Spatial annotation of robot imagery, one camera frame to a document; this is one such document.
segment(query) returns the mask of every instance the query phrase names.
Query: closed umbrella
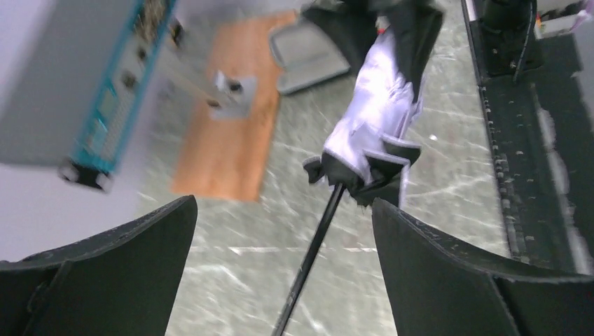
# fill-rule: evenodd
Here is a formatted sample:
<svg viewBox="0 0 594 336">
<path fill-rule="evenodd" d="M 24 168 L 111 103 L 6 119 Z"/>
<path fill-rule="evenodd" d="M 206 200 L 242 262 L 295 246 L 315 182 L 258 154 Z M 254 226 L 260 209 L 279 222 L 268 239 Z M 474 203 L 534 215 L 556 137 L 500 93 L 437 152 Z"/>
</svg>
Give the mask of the closed umbrella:
<svg viewBox="0 0 594 336">
<path fill-rule="evenodd" d="M 422 110 L 422 74 L 443 23 L 443 14 L 435 7 L 408 4 L 405 8 L 389 8 L 386 13 L 404 11 L 392 17 L 412 15 L 414 24 L 402 29 L 387 15 L 390 27 L 367 51 L 343 118 L 326 140 L 322 154 L 303 165 L 310 184 L 326 179 L 333 192 L 274 336 L 284 334 L 344 192 L 365 207 L 375 198 L 402 205 L 408 171 L 420 156 L 419 145 L 403 138 Z M 403 52 L 400 45 L 412 50 Z"/>
</svg>

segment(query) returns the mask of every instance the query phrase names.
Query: metal bracket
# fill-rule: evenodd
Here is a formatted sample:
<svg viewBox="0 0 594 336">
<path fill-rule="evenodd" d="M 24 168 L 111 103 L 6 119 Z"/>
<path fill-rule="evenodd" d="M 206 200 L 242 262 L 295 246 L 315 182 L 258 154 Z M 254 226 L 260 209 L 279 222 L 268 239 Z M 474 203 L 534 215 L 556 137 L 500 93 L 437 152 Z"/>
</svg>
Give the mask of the metal bracket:
<svg viewBox="0 0 594 336">
<path fill-rule="evenodd" d="M 247 118 L 256 96 L 257 78 L 229 78 L 217 71 L 208 80 L 194 68 L 182 62 L 178 53 L 163 48 L 159 69 L 179 88 L 205 99 L 213 119 Z"/>
</svg>

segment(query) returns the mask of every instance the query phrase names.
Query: wooden surface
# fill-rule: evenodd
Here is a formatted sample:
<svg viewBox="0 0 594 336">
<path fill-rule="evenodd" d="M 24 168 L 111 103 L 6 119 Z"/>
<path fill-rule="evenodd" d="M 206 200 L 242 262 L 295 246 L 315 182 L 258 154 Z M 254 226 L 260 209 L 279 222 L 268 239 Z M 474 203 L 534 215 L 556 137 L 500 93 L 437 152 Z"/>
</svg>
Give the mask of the wooden surface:
<svg viewBox="0 0 594 336">
<path fill-rule="evenodd" d="M 259 200 L 279 103 L 281 69 L 268 46 L 268 33 L 293 22 L 294 11 L 225 24 L 209 62 L 230 77 L 256 76 L 258 87 L 248 118 L 213 120 L 198 102 L 174 176 L 174 193 L 226 200 Z"/>
</svg>

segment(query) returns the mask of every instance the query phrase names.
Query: marble floor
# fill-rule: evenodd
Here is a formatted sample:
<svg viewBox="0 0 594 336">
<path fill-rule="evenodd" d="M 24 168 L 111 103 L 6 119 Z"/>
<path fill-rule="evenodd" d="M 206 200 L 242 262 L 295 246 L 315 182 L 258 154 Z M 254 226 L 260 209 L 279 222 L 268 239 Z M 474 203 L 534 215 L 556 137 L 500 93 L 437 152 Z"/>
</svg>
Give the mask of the marble floor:
<svg viewBox="0 0 594 336">
<path fill-rule="evenodd" d="M 233 20 L 305 1 L 221 1 L 190 21 L 196 64 L 207 32 Z M 430 225 L 507 255 L 460 0 L 447 10 L 427 67 L 425 108 L 408 138 L 422 144 L 405 210 Z M 349 104 L 353 78 L 281 100 L 259 204 L 199 199 L 198 224 L 167 334 L 269 335 L 329 196 L 301 162 L 319 154 Z M 139 214 L 175 198 L 169 191 L 193 100 L 174 91 L 160 103 Z M 396 335 L 371 231 L 371 212 L 344 200 L 287 335 Z"/>
</svg>

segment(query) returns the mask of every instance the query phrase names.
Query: umbrella shaft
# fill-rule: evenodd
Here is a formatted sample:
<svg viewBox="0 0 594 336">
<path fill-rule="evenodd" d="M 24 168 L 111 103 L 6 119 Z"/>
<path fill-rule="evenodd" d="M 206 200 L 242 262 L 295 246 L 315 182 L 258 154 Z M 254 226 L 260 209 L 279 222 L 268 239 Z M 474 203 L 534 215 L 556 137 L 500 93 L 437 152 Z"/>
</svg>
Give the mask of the umbrella shaft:
<svg viewBox="0 0 594 336">
<path fill-rule="evenodd" d="M 326 210 L 324 211 L 324 215 L 322 215 L 322 219 L 319 221 L 308 252 L 305 254 L 303 262 L 301 263 L 301 267 L 299 268 L 297 276 L 295 277 L 295 281 L 291 287 L 291 292 L 289 292 L 289 296 L 284 303 L 282 313 L 277 320 L 277 324 L 274 331 L 272 332 L 272 336 L 282 336 L 286 326 L 289 324 L 293 310 L 297 305 L 297 300 L 299 300 L 299 295 L 301 295 L 305 282 L 308 280 L 308 275 L 310 275 L 310 271 L 319 252 L 319 248 L 322 247 L 322 242 L 324 241 L 326 232 L 328 232 L 330 222 L 334 217 L 334 213 L 338 208 L 340 198 L 343 196 L 345 189 L 346 187 L 343 184 L 334 186 L 332 196 L 330 196 L 330 200 L 328 201 L 328 205 L 326 205 Z"/>
</svg>

